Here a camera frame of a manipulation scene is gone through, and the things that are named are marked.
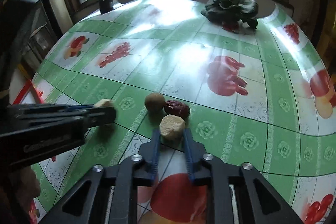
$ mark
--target metal bolt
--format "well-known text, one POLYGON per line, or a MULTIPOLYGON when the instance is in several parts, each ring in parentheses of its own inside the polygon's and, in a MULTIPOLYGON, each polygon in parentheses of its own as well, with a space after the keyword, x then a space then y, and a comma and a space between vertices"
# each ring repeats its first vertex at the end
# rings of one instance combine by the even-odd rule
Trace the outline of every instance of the metal bolt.
POLYGON ((242 167, 245 169, 245 170, 251 170, 253 168, 253 165, 249 162, 244 162, 242 164, 242 167))
POLYGON ((140 161, 140 160, 142 160, 142 156, 140 154, 135 154, 131 157, 131 160, 140 161))
POLYGON ((95 171, 95 172, 101 172, 102 170, 103 170, 103 166, 102 165, 100 165, 100 164, 97 164, 97 165, 95 165, 93 168, 92 168, 92 170, 93 171, 95 171))
POLYGON ((203 155, 203 158, 204 158, 205 160, 212 160, 212 159, 213 159, 213 155, 210 154, 210 153, 205 153, 205 154, 203 155))

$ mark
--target dark red dried fruit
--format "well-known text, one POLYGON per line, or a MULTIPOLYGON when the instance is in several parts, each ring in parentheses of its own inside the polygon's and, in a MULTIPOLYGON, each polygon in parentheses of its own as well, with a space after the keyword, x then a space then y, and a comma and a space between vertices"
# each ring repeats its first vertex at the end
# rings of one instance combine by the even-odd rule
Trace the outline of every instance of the dark red dried fruit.
POLYGON ((164 110, 167 114, 179 116, 182 119, 185 119, 190 115, 189 106, 177 100, 166 101, 164 110))

